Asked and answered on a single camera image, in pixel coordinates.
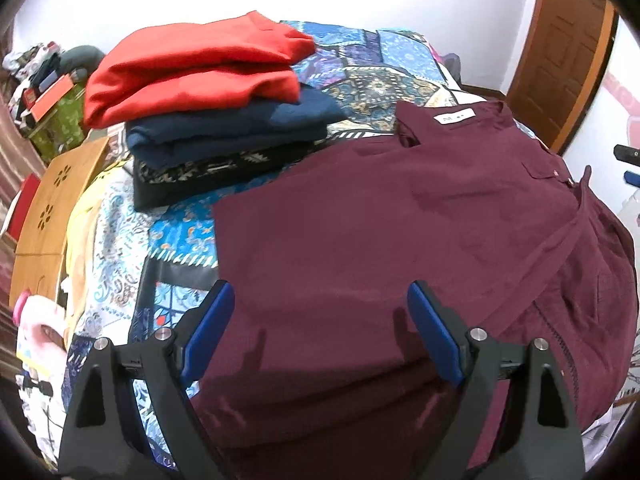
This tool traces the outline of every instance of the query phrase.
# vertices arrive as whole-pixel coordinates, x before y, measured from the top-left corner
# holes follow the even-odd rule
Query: door frame
[[[531,45],[533,44],[533,39],[538,28],[538,20],[540,18],[540,12],[542,12],[543,1],[544,0],[536,0],[536,5],[533,9],[529,33],[527,34],[527,39],[525,41],[524,48],[522,49],[522,55],[520,56],[518,67],[505,99],[509,106],[513,103],[513,97],[522,83],[522,73],[524,72],[524,68],[530,54]],[[605,3],[604,17],[602,19],[602,27],[600,28],[598,43],[593,54],[593,62],[591,63],[587,77],[584,80],[582,89],[578,94],[574,107],[562,125],[558,136],[550,146],[551,150],[556,153],[562,155],[562,152],[564,152],[569,145],[569,142],[578,131],[578,128],[582,124],[582,120],[591,106],[591,102],[600,87],[602,77],[607,70],[609,56],[611,54],[611,49],[613,48],[613,41],[617,28],[618,14],[616,13],[613,4],[607,0]]]

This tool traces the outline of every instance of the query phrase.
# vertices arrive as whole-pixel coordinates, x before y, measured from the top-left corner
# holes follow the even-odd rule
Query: curtain
[[[0,60],[11,51],[12,35],[13,27],[9,27],[0,38]],[[9,115],[4,94],[12,85],[11,75],[0,72],[0,225],[25,177],[31,173],[42,176],[45,169],[40,156],[31,143],[22,138]],[[0,239],[0,374],[9,377],[20,369],[20,361],[15,356],[16,331],[8,304],[14,256],[12,248]]]

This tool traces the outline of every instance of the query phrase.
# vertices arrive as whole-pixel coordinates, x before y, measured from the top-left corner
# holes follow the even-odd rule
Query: zipper
[[[578,383],[578,370],[575,367],[574,357],[571,355],[571,352],[569,352],[569,347],[564,342],[564,339],[562,339],[562,336],[558,333],[558,330],[556,330],[551,325],[551,323],[549,323],[549,320],[546,318],[546,316],[544,315],[542,310],[540,310],[540,307],[538,306],[538,304],[535,301],[533,302],[533,306],[536,308],[536,310],[540,314],[540,317],[542,318],[542,321],[545,322],[546,326],[548,327],[550,332],[553,334],[554,339],[556,340],[556,342],[560,346],[560,349],[562,350],[562,354],[564,355],[564,358],[566,359],[567,365],[569,367],[569,373],[571,374],[572,383],[574,385],[574,405],[577,408],[578,407],[578,394],[580,393],[580,384]]]

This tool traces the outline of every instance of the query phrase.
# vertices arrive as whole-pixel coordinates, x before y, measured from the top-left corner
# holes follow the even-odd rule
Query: navy blue folded sweater
[[[346,118],[331,96],[301,85],[298,104],[255,98],[244,108],[172,112],[127,123],[131,153],[165,170],[220,155],[320,140],[326,126]]]

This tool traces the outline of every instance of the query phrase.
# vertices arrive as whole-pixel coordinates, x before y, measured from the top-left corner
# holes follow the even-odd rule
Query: wooden door
[[[507,102],[514,117],[561,152],[597,90],[615,32],[607,0],[537,0]]]

